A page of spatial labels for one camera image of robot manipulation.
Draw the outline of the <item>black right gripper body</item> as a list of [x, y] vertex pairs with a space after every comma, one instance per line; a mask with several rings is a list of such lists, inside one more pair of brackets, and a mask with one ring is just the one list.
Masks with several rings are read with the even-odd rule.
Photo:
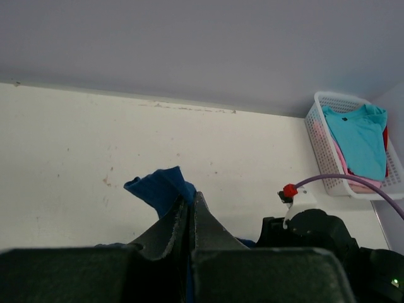
[[358, 249], [344, 221], [320, 209], [309, 209], [292, 219], [263, 219], [257, 247], [320, 247]]

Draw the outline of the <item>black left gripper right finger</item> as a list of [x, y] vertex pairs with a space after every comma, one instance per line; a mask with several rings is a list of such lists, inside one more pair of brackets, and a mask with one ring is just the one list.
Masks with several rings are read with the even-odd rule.
[[190, 251], [248, 249], [212, 215], [200, 191], [189, 212], [189, 245]]

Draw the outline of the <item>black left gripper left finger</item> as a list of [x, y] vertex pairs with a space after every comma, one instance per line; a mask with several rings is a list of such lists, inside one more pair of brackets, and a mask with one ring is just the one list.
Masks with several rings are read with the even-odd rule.
[[187, 230], [188, 205], [182, 196], [178, 196], [161, 219], [128, 245], [150, 261], [177, 258], [182, 253]]

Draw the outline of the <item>navy blue printed t-shirt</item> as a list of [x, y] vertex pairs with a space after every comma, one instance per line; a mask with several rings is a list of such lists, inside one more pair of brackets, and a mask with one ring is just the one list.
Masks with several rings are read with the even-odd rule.
[[171, 209], [178, 197], [193, 205], [196, 188], [184, 180], [178, 166], [158, 169], [145, 177], [135, 177], [124, 189], [151, 206], [161, 219]]

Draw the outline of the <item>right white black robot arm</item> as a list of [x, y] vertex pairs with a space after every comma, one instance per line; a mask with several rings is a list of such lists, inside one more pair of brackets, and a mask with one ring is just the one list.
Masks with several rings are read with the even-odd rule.
[[341, 218], [309, 209], [263, 219], [257, 247], [316, 247], [341, 263], [357, 302], [403, 302], [403, 255], [360, 247]]

